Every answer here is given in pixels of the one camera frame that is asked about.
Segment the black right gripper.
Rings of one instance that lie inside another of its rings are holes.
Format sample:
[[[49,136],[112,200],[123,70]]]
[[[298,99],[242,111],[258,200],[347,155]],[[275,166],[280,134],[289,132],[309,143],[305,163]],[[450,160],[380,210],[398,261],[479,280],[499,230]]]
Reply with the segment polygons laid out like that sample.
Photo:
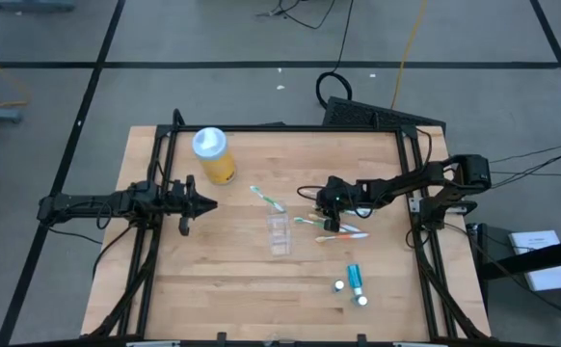
[[[316,212],[322,218],[326,218],[324,230],[339,232],[340,213],[347,210],[356,211],[354,197],[352,185],[337,176],[328,177],[326,185],[316,194]]]

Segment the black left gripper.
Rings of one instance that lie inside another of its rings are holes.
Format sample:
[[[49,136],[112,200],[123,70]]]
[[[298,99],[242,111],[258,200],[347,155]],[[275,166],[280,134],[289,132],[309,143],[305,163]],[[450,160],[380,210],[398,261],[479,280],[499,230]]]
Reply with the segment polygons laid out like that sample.
[[[178,230],[182,236],[188,236],[190,233],[189,221],[195,220],[199,216],[208,213],[217,208],[218,203],[199,193],[196,193],[195,177],[188,174],[185,181],[174,180],[172,189],[168,193],[169,206],[171,213],[179,214]]]

